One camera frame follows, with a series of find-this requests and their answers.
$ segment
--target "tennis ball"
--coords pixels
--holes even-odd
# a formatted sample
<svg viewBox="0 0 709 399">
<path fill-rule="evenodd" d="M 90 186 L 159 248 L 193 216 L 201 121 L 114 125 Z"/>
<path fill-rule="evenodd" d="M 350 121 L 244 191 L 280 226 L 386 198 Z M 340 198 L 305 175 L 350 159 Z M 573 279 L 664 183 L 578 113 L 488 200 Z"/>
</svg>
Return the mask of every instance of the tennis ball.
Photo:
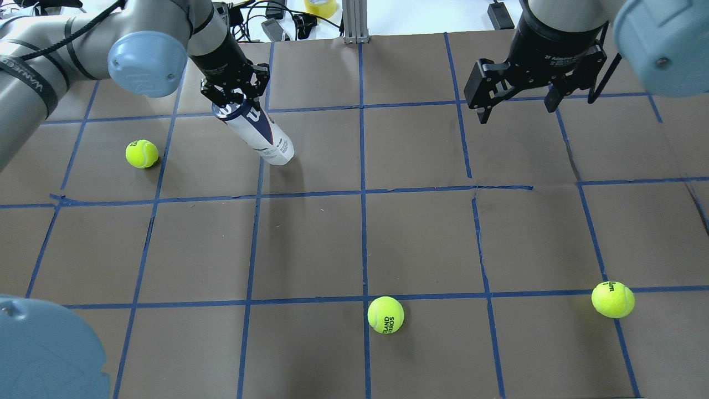
<svg viewBox="0 0 709 399">
<path fill-rule="evenodd" d="M 378 297 L 369 304 L 367 320 L 374 331 L 391 334 L 403 324 L 403 307 L 392 297 Z"/>
<path fill-rule="evenodd" d="M 618 281 L 598 284 L 591 293 L 593 307 L 603 316 L 620 319 L 628 316 L 635 307 L 632 291 Z"/>
<path fill-rule="evenodd" d="M 125 159 L 136 168 L 149 168 L 157 161 L 157 147 L 148 140 L 133 141 L 125 147 Z"/>
</svg>

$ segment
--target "white cylindrical can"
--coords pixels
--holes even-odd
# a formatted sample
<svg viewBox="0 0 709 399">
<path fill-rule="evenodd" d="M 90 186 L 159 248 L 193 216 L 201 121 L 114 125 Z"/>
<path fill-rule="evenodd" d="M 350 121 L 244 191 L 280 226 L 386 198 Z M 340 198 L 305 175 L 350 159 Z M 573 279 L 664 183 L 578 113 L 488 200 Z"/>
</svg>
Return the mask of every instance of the white cylindrical can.
<svg viewBox="0 0 709 399">
<path fill-rule="evenodd" d="M 293 142 L 288 135 L 266 111 L 256 110 L 246 99 L 224 108 L 212 104 L 212 112 L 271 165 L 285 165 L 293 158 Z"/>
</svg>

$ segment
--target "tape roll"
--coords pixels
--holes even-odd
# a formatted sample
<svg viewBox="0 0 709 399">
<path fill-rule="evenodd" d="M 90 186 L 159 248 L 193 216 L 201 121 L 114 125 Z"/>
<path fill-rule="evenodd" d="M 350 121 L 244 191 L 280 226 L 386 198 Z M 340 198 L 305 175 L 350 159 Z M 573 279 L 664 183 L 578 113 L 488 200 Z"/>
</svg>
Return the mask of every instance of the tape roll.
<svg viewBox="0 0 709 399">
<path fill-rule="evenodd" d="M 337 11 L 337 2 L 335 0 L 303 0 L 306 4 L 306 12 L 330 18 Z"/>
</svg>

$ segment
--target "light blue joint cover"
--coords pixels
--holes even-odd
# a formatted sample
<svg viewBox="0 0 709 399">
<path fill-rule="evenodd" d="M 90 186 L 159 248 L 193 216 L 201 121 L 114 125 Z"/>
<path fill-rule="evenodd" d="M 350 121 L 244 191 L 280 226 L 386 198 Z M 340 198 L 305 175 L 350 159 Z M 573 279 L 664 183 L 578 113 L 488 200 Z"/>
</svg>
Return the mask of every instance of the light blue joint cover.
<svg viewBox="0 0 709 399">
<path fill-rule="evenodd" d="M 0 398 L 108 399 L 106 354 L 76 313 L 0 295 Z"/>
<path fill-rule="evenodd" d="M 155 31 L 129 33 L 108 52 L 108 73 L 122 88 L 148 97 L 165 97 L 179 86 L 187 51 L 176 38 Z"/>
<path fill-rule="evenodd" d="M 709 0 L 629 0 L 613 29 L 620 54 L 648 92 L 709 91 Z"/>
</svg>

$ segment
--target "black cable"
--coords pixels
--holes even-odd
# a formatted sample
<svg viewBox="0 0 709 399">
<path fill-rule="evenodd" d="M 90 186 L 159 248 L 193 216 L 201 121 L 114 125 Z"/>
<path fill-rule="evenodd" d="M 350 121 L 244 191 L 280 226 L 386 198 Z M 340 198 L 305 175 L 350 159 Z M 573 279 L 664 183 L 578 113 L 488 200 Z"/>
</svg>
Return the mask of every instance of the black cable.
<svg viewBox="0 0 709 399">
<path fill-rule="evenodd" d="M 117 2 L 111 4 L 110 7 L 103 10 L 99 15 L 94 17 L 94 19 L 90 20 L 89 23 L 84 25 L 78 31 L 74 32 L 72 35 L 67 36 L 66 38 L 62 39 L 61 41 L 56 42 L 55 44 L 53 44 L 45 49 L 35 51 L 34 53 L 25 54 L 22 57 L 20 57 L 20 59 L 23 61 L 32 60 L 33 58 L 42 57 L 43 55 L 47 55 L 47 54 L 50 54 L 50 53 L 53 53 L 53 52 L 59 50 L 60 48 L 66 46 L 67 44 L 76 40 L 79 36 L 90 31 L 94 26 L 98 25 L 99 22 L 106 19 L 108 17 L 108 15 L 110 15 L 113 12 L 113 10 L 117 9 L 118 7 L 121 7 L 121 8 L 125 7 L 125 0 L 118 0 Z"/>
<path fill-rule="evenodd" d="M 329 23 L 330 25 L 332 25 L 332 26 L 334 26 L 334 27 L 336 27 L 336 28 L 339 28 L 339 27 L 340 27 L 340 26 L 337 25 L 336 23 L 330 21 L 330 20 L 327 19 L 327 18 L 323 18 L 322 16 L 315 15 L 315 14 L 312 14 L 312 13 L 306 13 L 305 11 L 291 10 L 291 9 L 289 9 L 289 8 L 286 7 L 286 6 L 281 6 L 280 4 L 270 4 L 270 5 L 268 5 L 268 6 L 259 6 L 259 5 L 258 5 L 258 4 L 262 4 L 262 3 L 267 3 L 268 1 L 269 1 L 269 0 L 259 0 L 259 1 L 256 1 L 255 3 L 253 3 L 251 6 L 245 7 L 245 8 L 248 8 L 248 9 L 249 9 L 249 11 L 248 11 L 247 14 L 246 14 L 246 21 L 247 21 L 247 22 L 245 22 L 245 25 L 246 25 L 246 39 L 248 39 L 249 41 L 251 41 L 251 32 L 250 32 L 250 29 L 249 29 L 248 21 L 251 19 L 251 11 L 252 11 L 253 9 L 269 9 L 269 8 L 274 8 L 274 9 L 280 9 L 280 10 L 283 10 L 283 11 L 288 11 L 288 12 L 291 14 L 291 19 L 293 19 L 293 17 L 294 17 L 295 14 L 314 16 L 314 17 L 316 17 L 317 19 L 323 20 L 323 21 Z M 293 24 L 294 24 L 295 27 L 296 27 L 296 37 L 294 38 L 294 40 L 298 40 L 298 34 L 297 34 L 297 33 L 298 33 L 298 26 L 297 26 L 297 24 L 296 24 L 295 21 L 293 21 Z"/>
<path fill-rule="evenodd" d="M 280 4 L 270 4 L 270 5 L 268 5 L 268 6 L 258 6 L 258 5 L 257 5 L 257 4 L 259 4 L 259 3 L 267 3 L 267 2 L 268 2 L 268 0 L 259 0 L 259 1 L 255 2 L 254 4 L 252 4 L 251 6 L 248 7 L 249 11 L 246 13 L 246 21 L 247 21 L 247 22 L 245 23 L 245 25 L 246 25 L 246 38 L 247 38 L 249 41 L 251 41 L 251 30 L 249 29 L 249 23 L 248 23 L 248 21 L 251 19 L 251 11 L 254 11 L 254 9 L 270 9 L 270 8 L 274 8 L 274 9 L 280 9 L 280 10 L 283 10 L 283 11 L 288 11 L 288 12 L 291 14 L 291 19 L 293 19 L 293 11 L 292 11 L 291 9 L 289 9 L 288 7 L 281 6 Z"/>
<path fill-rule="evenodd" d="M 620 53 L 616 54 L 615 58 L 613 58 L 613 61 L 608 66 L 608 70 L 605 71 L 605 75 L 603 76 L 603 79 L 601 79 L 601 83 L 598 84 L 598 88 L 594 89 L 593 86 L 591 86 L 591 89 L 588 91 L 589 104 L 593 104 L 594 102 L 596 102 L 598 97 L 601 95 L 603 88 L 608 83 L 610 76 L 615 72 L 615 69 L 618 67 L 618 64 L 620 64 L 620 61 L 622 59 L 623 57 L 620 55 Z"/>
<path fill-rule="evenodd" d="M 601 48 L 603 48 L 603 44 L 605 43 L 605 35 L 608 32 L 609 25 L 610 23 L 606 21 L 603 25 L 603 29 L 601 30 L 601 38 L 598 39 L 598 42 L 601 44 Z M 613 75 L 615 69 L 618 67 L 618 64 L 620 64 L 620 61 L 622 59 L 623 57 L 620 55 L 620 53 L 615 55 L 615 58 L 613 58 L 613 61 L 610 62 L 608 70 L 605 71 L 605 75 L 603 76 L 603 79 L 601 79 L 601 83 L 598 84 L 598 87 L 596 87 L 596 79 L 593 80 L 591 88 L 588 89 L 588 99 L 586 100 L 586 102 L 588 102 L 589 104 L 593 104 L 594 102 L 596 102 L 596 100 L 603 92 L 603 89 L 607 85 L 610 76 Z"/>
</svg>

